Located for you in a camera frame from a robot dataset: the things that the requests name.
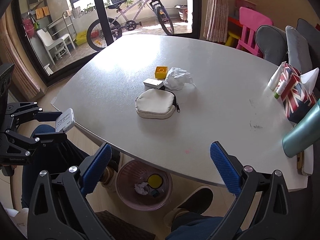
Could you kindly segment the person's legs in jeans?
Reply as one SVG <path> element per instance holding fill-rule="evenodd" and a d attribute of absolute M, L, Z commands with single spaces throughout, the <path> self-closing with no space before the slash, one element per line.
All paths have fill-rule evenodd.
<path fill-rule="evenodd" d="M 39 150 L 34 160 L 23 167 L 22 207 L 29 208 L 33 189 L 42 170 L 50 174 L 65 172 L 69 167 L 79 166 L 88 154 L 71 141 L 58 142 L 47 150 Z M 174 219 L 171 233 L 166 239 L 207 239 L 221 223 L 223 217 L 212 217 L 185 213 Z"/>

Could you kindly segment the yellow kids stool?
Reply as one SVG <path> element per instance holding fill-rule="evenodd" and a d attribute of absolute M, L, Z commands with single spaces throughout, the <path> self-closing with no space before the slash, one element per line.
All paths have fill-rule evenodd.
<path fill-rule="evenodd" d="M 227 41 L 225 42 L 225 46 L 234 47 L 234 44 L 237 43 L 241 37 L 232 31 L 228 31 Z"/>

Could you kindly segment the white tube bottle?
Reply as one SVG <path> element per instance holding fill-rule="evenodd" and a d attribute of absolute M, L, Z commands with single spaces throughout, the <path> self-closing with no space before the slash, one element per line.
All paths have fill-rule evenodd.
<path fill-rule="evenodd" d="M 275 88 L 277 87 L 278 82 L 280 80 L 281 73 L 283 71 L 283 68 L 285 67 L 285 64 L 286 64 L 286 61 L 282 62 L 280 66 L 277 68 L 277 70 L 274 72 L 274 74 L 271 76 L 267 84 L 270 90 L 274 91 Z"/>

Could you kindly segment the pink trash bin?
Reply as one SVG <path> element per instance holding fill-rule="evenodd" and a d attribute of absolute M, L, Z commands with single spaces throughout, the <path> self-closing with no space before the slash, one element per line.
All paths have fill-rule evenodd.
<path fill-rule="evenodd" d="M 169 173 L 138 160 L 128 161 L 116 176 L 118 197 L 128 207 L 138 211 L 154 211 L 164 206 L 172 188 Z"/>

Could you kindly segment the white printed shoe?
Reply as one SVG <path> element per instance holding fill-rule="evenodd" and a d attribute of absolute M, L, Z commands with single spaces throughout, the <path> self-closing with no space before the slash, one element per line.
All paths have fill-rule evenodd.
<path fill-rule="evenodd" d="M 27 224 L 28 224 L 28 213 L 27 207 L 20 211 L 15 209 L 4 208 L 11 221 L 15 224 L 16 228 L 27 238 Z"/>

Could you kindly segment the white plastic chair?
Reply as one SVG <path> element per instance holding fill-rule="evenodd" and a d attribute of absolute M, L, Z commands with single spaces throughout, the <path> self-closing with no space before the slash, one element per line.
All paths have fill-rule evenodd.
<path fill-rule="evenodd" d="M 65 50 L 67 51 L 68 55 L 71 56 L 71 53 L 67 47 L 66 44 L 66 40 L 69 40 L 73 49 L 75 49 L 75 45 L 73 43 L 72 37 L 69 34 L 64 34 L 62 35 L 60 38 L 53 40 L 52 36 L 50 35 L 50 33 L 48 31 L 44 31 L 43 29 L 38 29 L 36 31 L 38 37 L 40 38 L 40 40 L 42 41 L 44 48 L 50 58 L 50 60 L 52 61 L 53 65 L 55 65 L 55 62 L 51 56 L 50 50 L 55 48 L 60 45 L 63 44 L 63 47 L 65 48 Z"/>

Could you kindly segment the yellow oval zip case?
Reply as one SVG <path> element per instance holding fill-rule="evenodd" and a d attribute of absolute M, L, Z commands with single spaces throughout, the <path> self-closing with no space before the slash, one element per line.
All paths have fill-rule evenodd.
<path fill-rule="evenodd" d="M 159 174 L 152 174 L 148 177 L 147 183 L 152 189 L 159 189 L 163 185 L 163 178 Z"/>

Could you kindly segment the dark woven mat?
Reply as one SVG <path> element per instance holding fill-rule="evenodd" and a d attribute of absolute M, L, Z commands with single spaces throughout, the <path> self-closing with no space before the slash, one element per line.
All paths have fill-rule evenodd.
<path fill-rule="evenodd" d="M 154 240 L 156 237 L 153 233 L 129 224 L 106 210 L 96 212 L 95 215 L 114 239 Z"/>

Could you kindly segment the white bicycle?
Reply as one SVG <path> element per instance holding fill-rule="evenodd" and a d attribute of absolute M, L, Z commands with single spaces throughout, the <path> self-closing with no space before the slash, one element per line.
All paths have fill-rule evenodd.
<path fill-rule="evenodd" d="M 114 41 L 122 37 L 123 31 L 131 32 L 142 26 L 137 18 L 145 7 L 153 11 L 166 35 L 174 35 L 173 22 L 161 0 L 116 0 L 105 7 L 117 13 L 116 17 L 107 18 Z"/>

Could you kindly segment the white tissue front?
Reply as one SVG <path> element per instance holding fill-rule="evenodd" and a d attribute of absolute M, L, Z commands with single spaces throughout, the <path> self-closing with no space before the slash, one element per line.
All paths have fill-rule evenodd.
<path fill-rule="evenodd" d="M 142 182 L 140 184 L 135 184 L 134 189 L 140 195 L 146 196 L 147 194 L 149 194 L 148 182 Z"/>

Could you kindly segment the white usb token stick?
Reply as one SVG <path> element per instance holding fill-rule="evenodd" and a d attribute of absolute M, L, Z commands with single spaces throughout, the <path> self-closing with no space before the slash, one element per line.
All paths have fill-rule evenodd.
<path fill-rule="evenodd" d="M 164 83 L 162 80 L 148 78 L 144 80 L 143 83 L 146 87 L 149 87 L 149 88 L 162 89 L 162 90 L 165 89 Z"/>

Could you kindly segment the black shoe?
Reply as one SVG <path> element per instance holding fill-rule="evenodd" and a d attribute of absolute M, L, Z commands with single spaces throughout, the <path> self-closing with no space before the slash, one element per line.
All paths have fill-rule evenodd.
<path fill-rule="evenodd" d="M 183 202 L 169 211 L 163 218 L 164 224 L 171 227 L 174 219 L 185 213 L 202 215 L 211 206 L 214 199 L 214 193 L 208 186 L 198 187 Z"/>

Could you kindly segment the union jack tissue box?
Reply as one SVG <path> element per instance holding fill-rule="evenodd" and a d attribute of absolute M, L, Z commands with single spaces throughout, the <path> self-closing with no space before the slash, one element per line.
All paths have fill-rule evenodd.
<path fill-rule="evenodd" d="M 307 90 L 300 76 L 301 72 L 299 70 L 286 63 L 279 80 L 279 82 L 287 80 L 287 87 L 280 99 L 283 103 L 286 117 L 295 124 L 299 123 L 316 103 L 314 93 Z"/>

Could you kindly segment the black door frame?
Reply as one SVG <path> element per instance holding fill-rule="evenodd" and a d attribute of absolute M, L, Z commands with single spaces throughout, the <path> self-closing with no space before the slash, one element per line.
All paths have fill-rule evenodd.
<path fill-rule="evenodd" d="M 94 1 L 97 7 L 98 19 L 100 20 L 103 32 L 106 35 L 106 42 L 108 45 L 110 45 L 113 43 L 113 38 L 111 36 L 111 29 L 109 23 L 107 22 L 107 12 L 103 8 L 103 0 Z M 96 55 L 96 53 L 93 53 L 92 55 L 85 56 L 65 66 L 61 70 L 58 70 L 54 74 L 47 75 L 44 68 L 40 66 L 40 60 L 38 59 L 33 48 L 31 47 L 31 43 L 28 41 L 27 35 L 23 33 L 23 23 L 21 20 L 21 12 L 18 0 L 12 0 L 11 5 L 9 5 L 8 8 L 11 9 L 14 26 L 16 28 L 17 36 L 20 40 L 23 51 L 26 53 L 27 59 L 31 62 L 31 66 L 47 87 L 75 74 L 89 60 L 91 60 L 93 56 Z M 175 34 L 175 36 L 199 39 L 202 16 L 201 10 L 202 0 L 193 0 L 193 31 L 191 33 Z"/>

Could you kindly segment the red kids table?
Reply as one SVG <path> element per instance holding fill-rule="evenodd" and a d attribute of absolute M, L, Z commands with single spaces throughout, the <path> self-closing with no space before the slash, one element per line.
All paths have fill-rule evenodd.
<path fill-rule="evenodd" d="M 239 22 L 238 19 L 233 18 L 231 16 L 228 17 L 228 31 L 232 31 L 234 33 L 241 33 L 243 25 Z"/>

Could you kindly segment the dark grey sofa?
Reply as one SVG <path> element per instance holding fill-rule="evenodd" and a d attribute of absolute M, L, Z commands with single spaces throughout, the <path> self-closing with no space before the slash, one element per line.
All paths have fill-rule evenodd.
<path fill-rule="evenodd" d="M 319 24 L 315 27 L 300 18 L 297 31 L 307 40 L 312 67 L 319 67 Z M 275 65 L 288 60 L 288 47 L 285 31 L 271 25 L 262 25 L 255 34 L 256 45 L 263 59 Z"/>

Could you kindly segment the beige zip pouch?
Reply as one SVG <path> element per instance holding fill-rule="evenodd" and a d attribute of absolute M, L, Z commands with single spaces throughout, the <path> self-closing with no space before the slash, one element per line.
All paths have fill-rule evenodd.
<path fill-rule="evenodd" d="M 167 119 L 175 111 L 180 113 L 176 95 L 170 91 L 148 89 L 135 101 L 136 113 L 145 119 Z"/>

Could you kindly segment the pink kids chair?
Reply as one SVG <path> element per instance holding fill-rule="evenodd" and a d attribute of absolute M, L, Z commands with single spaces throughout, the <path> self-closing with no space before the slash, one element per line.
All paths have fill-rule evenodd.
<path fill-rule="evenodd" d="M 255 56 L 263 57 L 255 41 L 255 35 L 260 26 L 273 25 L 273 21 L 255 10 L 240 7 L 239 22 L 242 24 L 242 34 L 236 48 L 238 50 L 246 50 Z"/>

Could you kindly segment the crumpled white tissue back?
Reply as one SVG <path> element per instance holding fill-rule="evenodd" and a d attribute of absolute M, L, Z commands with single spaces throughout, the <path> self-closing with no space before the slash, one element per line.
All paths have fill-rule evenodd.
<path fill-rule="evenodd" d="M 168 71 L 163 83 L 169 90 L 181 90 L 186 83 L 195 86 L 191 74 L 184 69 L 176 67 L 172 67 Z"/>

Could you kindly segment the beige slipper shoe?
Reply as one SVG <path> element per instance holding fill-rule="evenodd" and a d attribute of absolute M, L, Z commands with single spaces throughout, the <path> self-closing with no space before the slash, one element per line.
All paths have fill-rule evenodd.
<path fill-rule="evenodd" d="M 116 191 L 116 177 L 123 164 L 123 154 L 121 152 L 112 153 L 112 158 L 104 170 L 101 177 L 101 185 L 109 192 Z"/>

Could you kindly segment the patterned curtain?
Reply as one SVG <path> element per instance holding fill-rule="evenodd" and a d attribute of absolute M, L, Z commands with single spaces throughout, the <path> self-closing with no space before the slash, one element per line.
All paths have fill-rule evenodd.
<path fill-rule="evenodd" d="M 205 40 L 216 43 L 226 42 L 228 15 L 229 10 L 227 0 L 207 1 L 203 33 Z"/>

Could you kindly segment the yellow toy brick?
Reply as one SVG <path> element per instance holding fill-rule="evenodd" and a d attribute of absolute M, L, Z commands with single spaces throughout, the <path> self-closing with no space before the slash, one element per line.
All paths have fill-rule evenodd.
<path fill-rule="evenodd" d="M 164 80 L 167 77 L 168 67 L 167 66 L 157 66 L 155 69 L 155 78 L 157 80 Z"/>

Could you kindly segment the white square card device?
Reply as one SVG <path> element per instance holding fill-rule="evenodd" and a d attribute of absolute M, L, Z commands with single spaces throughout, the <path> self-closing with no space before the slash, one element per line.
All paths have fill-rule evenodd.
<path fill-rule="evenodd" d="M 75 116 L 72 108 L 64 111 L 55 121 L 55 131 L 67 133 L 75 125 Z"/>

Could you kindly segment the light grey cushion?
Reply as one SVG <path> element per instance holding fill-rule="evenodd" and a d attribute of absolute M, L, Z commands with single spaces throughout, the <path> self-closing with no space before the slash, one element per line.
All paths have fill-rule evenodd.
<path fill-rule="evenodd" d="M 292 26 L 285 28 L 288 59 L 292 67 L 298 69 L 302 74 L 312 70 L 312 62 L 307 40 Z"/>

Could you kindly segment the white tissue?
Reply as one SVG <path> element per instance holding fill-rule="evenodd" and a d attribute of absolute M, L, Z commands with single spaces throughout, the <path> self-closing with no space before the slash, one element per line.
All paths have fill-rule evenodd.
<path fill-rule="evenodd" d="M 191 74 L 184 69 L 176 67 L 172 67 L 168 71 L 163 83 L 169 90 L 181 90 L 186 83 L 195 86 Z"/>
<path fill-rule="evenodd" d="M 142 182 L 140 184 L 135 184 L 134 189 L 140 195 L 146 196 L 147 194 L 149 194 L 148 182 Z"/>

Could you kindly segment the pink storage boxes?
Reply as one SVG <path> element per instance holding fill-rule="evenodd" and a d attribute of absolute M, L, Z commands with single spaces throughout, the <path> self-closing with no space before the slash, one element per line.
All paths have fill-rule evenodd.
<path fill-rule="evenodd" d="M 241 7 L 246 7 L 248 9 L 256 10 L 256 4 L 249 0 L 235 0 L 235 11 L 234 15 L 239 18 L 239 10 Z"/>

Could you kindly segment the small white green bottle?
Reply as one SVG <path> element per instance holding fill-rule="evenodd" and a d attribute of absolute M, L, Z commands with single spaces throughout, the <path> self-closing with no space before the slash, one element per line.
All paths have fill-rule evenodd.
<path fill-rule="evenodd" d="M 287 87 L 287 80 L 280 81 L 278 88 L 274 92 L 274 98 L 278 99 L 282 95 L 286 87 Z"/>

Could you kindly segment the yellow crate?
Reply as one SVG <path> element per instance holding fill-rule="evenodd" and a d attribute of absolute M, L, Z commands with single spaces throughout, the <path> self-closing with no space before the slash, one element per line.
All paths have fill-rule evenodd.
<path fill-rule="evenodd" d="M 87 42 L 86 35 L 87 35 L 87 31 L 86 30 L 77 33 L 76 39 L 75 39 L 75 43 L 76 43 L 77 46 L 80 46 L 80 45 L 82 45 L 82 44 Z"/>

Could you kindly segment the teal thermos bottle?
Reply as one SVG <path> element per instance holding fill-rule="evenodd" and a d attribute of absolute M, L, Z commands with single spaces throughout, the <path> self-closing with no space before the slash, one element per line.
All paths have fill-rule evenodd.
<path fill-rule="evenodd" d="M 282 147 L 288 158 L 306 150 L 319 140 L 319 100 L 306 116 L 282 139 Z"/>

